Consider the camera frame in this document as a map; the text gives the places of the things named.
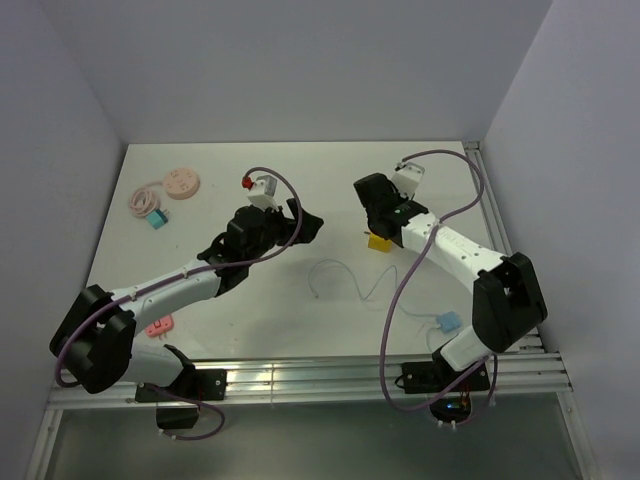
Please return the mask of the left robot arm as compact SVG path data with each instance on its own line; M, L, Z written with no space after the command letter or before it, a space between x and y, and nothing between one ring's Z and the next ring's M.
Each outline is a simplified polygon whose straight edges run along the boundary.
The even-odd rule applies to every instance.
M280 207L240 208L207 249L157 279L111 291L97 284L84 288L50 342L56 369L74 378L66 382L57 375L58 385L97 394L129 381L159 387L172 399L190 395L197 383L193 362L172 345L137 346L135 337L184 307L229 292L248 277L251 265L311 243L323 219L295 199L287 205L290 217Z

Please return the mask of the yellow cube power adapter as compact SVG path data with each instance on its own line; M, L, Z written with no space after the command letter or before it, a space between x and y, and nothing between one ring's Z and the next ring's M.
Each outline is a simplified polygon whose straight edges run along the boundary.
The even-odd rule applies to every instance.
M367 236L367 247L371 250L390 253L393 249L393 242L389 239L384 239L379 235L376 235L370 231L365 231Z

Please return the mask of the light blue charger plug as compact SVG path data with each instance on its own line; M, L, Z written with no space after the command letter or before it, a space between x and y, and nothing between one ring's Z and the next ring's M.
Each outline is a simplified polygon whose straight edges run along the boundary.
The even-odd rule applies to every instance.
M435 321L438 329L445 334L457 331L462 326L459 315L453 311L438 315Z

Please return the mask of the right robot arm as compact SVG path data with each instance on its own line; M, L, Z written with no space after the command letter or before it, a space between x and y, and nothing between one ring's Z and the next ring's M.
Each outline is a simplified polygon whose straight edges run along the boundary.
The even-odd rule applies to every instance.
M354 183L370 231L426 258L458 280L472 296L471 325L434 354L435 383L452 390L467 368L503 353L548 317L532 261L485 248L442 224L427 207L402 194L382 173Z

